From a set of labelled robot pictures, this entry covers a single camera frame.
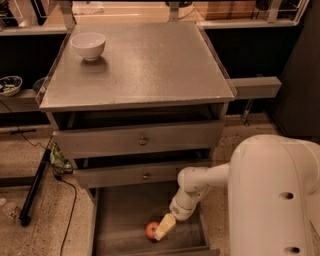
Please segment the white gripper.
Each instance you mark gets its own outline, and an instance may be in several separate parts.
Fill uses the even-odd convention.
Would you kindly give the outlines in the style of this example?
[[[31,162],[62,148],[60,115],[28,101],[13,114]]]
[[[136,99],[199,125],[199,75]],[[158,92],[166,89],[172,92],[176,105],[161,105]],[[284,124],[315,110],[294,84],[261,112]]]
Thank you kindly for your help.
[[[183,208],[178,204],[178,201],[173,198],[169,205],[169,212],[161,220],[159,226],[154,232],[154,237],[157,241],[162,240],[175,226],[177,221],[185,221],[189,219],[196,207],[193,206],[190,209]]]

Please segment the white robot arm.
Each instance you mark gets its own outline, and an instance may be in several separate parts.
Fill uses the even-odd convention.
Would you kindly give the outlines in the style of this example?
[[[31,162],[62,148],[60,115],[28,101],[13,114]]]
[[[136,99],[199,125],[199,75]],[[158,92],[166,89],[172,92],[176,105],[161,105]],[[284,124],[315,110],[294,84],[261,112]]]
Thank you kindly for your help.
[[[231,256],[314,256],[319,229],[320,145],[277,135],[241,142],[227,164],[187,167],[154,236],[188,219],[213,187],[228,188]]]

